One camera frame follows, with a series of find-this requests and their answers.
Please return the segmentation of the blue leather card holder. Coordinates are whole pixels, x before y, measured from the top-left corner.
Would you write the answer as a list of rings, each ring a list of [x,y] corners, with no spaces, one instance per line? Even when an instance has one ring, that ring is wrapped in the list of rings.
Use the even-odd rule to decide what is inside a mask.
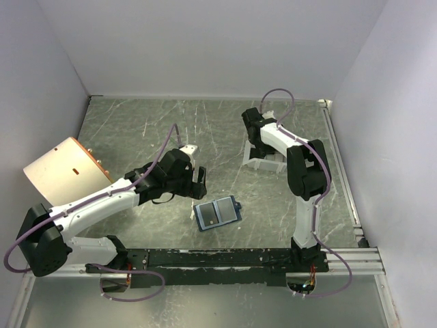
[[[225,226],[227,224],[231,224],[242,220],[241,213],[240,213],[242,209],[242,205],[240,202],[238,202],[235,199],[233,195],[222,197],[220,199],[212,200],[203,204],[207,204],[207,203],[213,203],[218,216],[219,223],[207,227],[206,229],[203,229],[201,227],[201,223],[199,220],[201,218],[199,214],[199,206],[202,204],[194,205],[193,206],[194,215],[200,232],[205,232],[207,230],[219,228],[221,226]]]

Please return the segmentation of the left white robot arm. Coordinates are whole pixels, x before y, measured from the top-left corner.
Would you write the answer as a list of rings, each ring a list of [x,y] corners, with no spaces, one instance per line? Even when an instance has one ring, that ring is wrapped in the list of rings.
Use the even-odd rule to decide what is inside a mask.
[[[116,236],[81,238],[79,233],[123,210],[156,204],[165,193],[200,200],[206,195],[206,169],[194,168],[198,147],[167,151],[161,160],[128,172],[109,187],[80,200],[28,210],[18,233],[18,246],[29,270],[44,277],[64,266],[93,264],[118,273],[128,266],[128,251]]]

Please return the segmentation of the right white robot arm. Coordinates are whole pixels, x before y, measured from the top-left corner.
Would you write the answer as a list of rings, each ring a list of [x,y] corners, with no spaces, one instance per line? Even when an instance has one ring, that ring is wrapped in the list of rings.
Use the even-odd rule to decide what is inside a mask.
[[[290,264],[306,271],[323,255],[317,236],[320,231],[322,199],[328,193],[331,174],[324,144],[303,139],[265,118],[257,108],[242,113],[248,140],[243,165],[255,170],[287,174],[287,184],[296,197],[296,227],[291,239]]]

